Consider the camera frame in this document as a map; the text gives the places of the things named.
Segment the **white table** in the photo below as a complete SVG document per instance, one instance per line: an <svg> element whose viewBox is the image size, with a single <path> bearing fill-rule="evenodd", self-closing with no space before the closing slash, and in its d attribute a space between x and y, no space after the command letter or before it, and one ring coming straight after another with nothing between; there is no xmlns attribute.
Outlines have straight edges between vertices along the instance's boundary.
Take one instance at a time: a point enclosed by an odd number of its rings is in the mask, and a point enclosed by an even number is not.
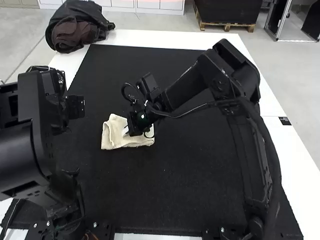
<svg viewBox="0 0 320 240"><path fill-rule="evenodd" d="M244 43L237 34L204 32L170 32L146 30L115 30L97 44L166 49L206 50L221 39L229 40L253 63ZM89 46L70 54L57 53L50 66L64 70L67 87L71 85ZM304 240L319 239L320 226L320 172L300 140L293 126L282 125L278 117L286 114L266 80L261 75L261 116L269 129L277 150L282 172L282 186L290 202ZM6 213L11 199L0 203L0 219ZM6 240L23 240L27 230L8 230ZM116 240L191 240L198 237L119 234Z"/></svg>

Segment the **metal frame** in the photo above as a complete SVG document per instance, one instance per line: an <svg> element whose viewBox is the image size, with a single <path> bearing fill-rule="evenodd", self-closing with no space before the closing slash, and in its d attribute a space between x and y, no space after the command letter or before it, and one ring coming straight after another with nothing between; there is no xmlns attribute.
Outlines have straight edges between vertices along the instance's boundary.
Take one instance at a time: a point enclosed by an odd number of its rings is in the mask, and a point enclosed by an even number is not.
<svg viewBox="0 0 320 240"><path fill-rule="evenodd" d="M280 34L282 32L282 29L284 27L284 24L285 24L285 21L287 19L287 15L289 13L289 10L290 10L290 7L291 7L291 3L292 3L293 0L288 0L286 2L286 5L285 5L285 8L284 8L284 11L283 11L283 14L282 14L282 18L280 19L279 21L279 27L278 27L278 30L276 32L276 34L274 34L272 31L270 31L270 29L268 28L269 26L269 21L270 21L270 18L271 18L271 14L272 14L272 11L274 9L274 6L275 4L277 3L276 0L274 0L272 3L271 3L271 7L270 7L270 10L269 10L269 13L268 13L268 16L267 16L267 19L265 21L265 25L264 25L264 30L266 31L266 33L275 41L275 42L291 42L291 43L317 43L319 42L318 39L314 39L313 37L310 37L309 35L307 35L310 39L312 40L282 40L280 39Z"/></svg>

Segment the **wooden pallet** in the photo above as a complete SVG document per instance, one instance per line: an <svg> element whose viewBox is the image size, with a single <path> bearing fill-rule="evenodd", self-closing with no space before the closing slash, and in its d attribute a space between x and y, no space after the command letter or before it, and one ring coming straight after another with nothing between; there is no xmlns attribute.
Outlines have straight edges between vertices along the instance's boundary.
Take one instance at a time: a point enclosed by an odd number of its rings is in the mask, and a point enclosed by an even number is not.
<svg viewBox="0 0 320 240"><path fill-rule="evenodd" d="M205 30L205 26L224 26L224 31L229 32L231 26L235 27L246 27L249 33L253 33L256 24L239 24L239 23L222 23L222 22L204 22L201 20L198 8L195 3L193 3L193 8L195 11L195 17L198 20L199 28L201 31Z"/></svg>

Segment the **black jacket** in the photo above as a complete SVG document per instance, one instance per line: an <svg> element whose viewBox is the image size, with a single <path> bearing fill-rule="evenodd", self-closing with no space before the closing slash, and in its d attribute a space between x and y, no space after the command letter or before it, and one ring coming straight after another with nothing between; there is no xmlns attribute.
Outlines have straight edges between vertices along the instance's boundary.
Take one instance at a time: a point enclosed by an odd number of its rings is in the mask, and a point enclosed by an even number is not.
<svg viewBox="0 0 320 240"><path fill-rule="evenodd" d="M50 19L45 39L53 50L71 53L84 44L105 40L106 32L115 27L94 1L67 0Z"/></svg>

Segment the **black box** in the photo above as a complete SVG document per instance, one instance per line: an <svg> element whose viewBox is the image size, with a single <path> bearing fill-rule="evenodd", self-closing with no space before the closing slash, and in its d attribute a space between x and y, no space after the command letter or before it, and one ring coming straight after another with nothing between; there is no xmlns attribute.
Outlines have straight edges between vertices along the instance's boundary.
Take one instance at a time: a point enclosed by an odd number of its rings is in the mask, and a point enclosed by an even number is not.
<svg viewBox="0 0 320 240"><path fill-rule="evenodd" d="M206 23L255 24L263 0L194 0Z"/></svg>

